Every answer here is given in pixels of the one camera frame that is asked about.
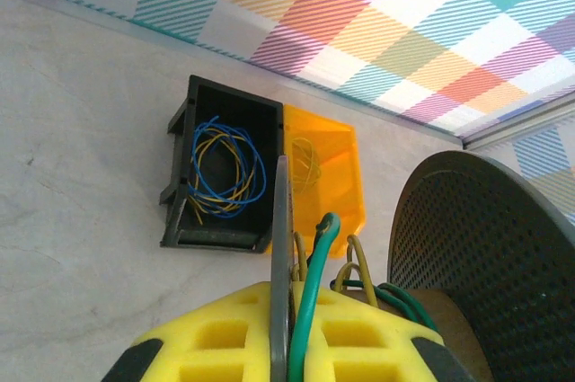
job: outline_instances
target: blue wire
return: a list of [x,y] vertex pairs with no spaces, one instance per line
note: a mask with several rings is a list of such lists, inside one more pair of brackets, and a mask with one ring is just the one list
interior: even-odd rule
[[312,321],[314,320],[315,303],[317,302],[323,267],[333,240],[340,232],[340,227],[340,218],[334,213],[327,213],[323,216],[320,224],[315,227],[316,238],[318,238],[315,240],[317,245],[314,248],[314,256],[307,269],[304,292],[299,303],[296,326],[294,327],[294,335],[289,345],[288,382],[304,381],[305,353],[309,342]]
[[[267,177],[265,167],[263,165],[263,161],[261,160],[260,153],[254,146],[252,139],[248,132],[243,128],[232,128],[225,124],[216,123],[219,119],[219,116],[213,117],[211,120],[201,123],[196,127],[194,131],[194,136],[192,139],[191,144],[191,157],[192,157],[192,164],[194,166],[194,171],[198,176],[199,182],[203,187],[204,191],[200,189],[194,188],[190,183],[188,183],[188,192],[190,196],[192,196],[195,200],[199,200],[202,203],[204,209],[209,212],[209,214],[213,215],[216,218],[234,218],[235,216],[242,213],[248,204],[251,204],[261,198],[263,193],[266,191],[267,187]],[[197,148],[199,144],[199,139],[202,137],[215,137],[218,135],[218,132],[225,134],[225,137],[222,139],[217,140],[209,149],[209,153],[211,153],[215,147],[223,142],[228,143],[231,145],[235,152],[238,154],[239,158],[239,170],[240,170],[240,179],[236,184],[234,184],[229,189],[225,191],[221,191],[216,193],[206,182],[202,172],[199,169],[198,165],[198,156],[197,156]],[[234,137],[243,138],[243,142],[246,146],[250,148],[252,151],[252,163],[248,162],[246,158],[245,152],[240,148],[240,144],[238,144],[239,140]],[[248,179],[250,173],[253,169],[253,177],[252,181],[250,182],[250,186],[247,193],[247,198],[242,200],[230,200],[227,198],[228,195],[232,194],[237,189],[243,187],[245,185],[246,180]],[[213,202],[210,200],[206,200],[206,198],[214,198],[217,199],[218,202]],[[237,209],[231,211],[224,211],[223,208],[218,204],[233,204],[237,207]]]

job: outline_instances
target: orange plastic bin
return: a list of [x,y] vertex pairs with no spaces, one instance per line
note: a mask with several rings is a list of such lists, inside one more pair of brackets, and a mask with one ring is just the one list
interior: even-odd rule
[[349,234],[366,223],[355,129],[295,106],[284,105],[284,150],[289,157],[295,230],[309,254],[315,225],[331,211],[341,218],[341,231],[330,256],[341,258]]

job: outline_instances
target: plaid fabric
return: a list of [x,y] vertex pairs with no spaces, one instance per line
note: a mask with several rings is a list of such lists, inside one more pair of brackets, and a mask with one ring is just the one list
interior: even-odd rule
[[477,152],[520,173],[575,225],[575,114],[546,129]]
[[575,89],[575,0],[72,0],[473,134]]

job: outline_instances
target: white marble surface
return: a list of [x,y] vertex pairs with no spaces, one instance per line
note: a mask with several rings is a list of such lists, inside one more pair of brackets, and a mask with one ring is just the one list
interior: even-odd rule
[[[20,0],[0,0],[0,380],[98,380],[140,333],[270,275],[268,255],[161,249],[195,73],[353,124],[374,279],[407,177],[446,141]],[[329,281],[341,261],[330,261]]]

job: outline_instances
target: black plastic bin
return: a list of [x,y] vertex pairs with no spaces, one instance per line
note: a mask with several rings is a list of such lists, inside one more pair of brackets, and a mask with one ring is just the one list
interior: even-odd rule
[[[263,161],[266,190],[235,218],[202,217],[201,225],[188,201],[188,179],[195,179],[190,165],[194,130],[219,116],[218,122],[247,130]],[[160,204],[168,206],[161,246],[204,247],[262,253],[270,243],[276,164],[283,153],[283,105],[254,94],[190,76],[188,98],[168,125],[174,134],[172,179],[162,191]],[[217,149],[204,156],[202,173],[210,182],[229,186],[235,169]]]

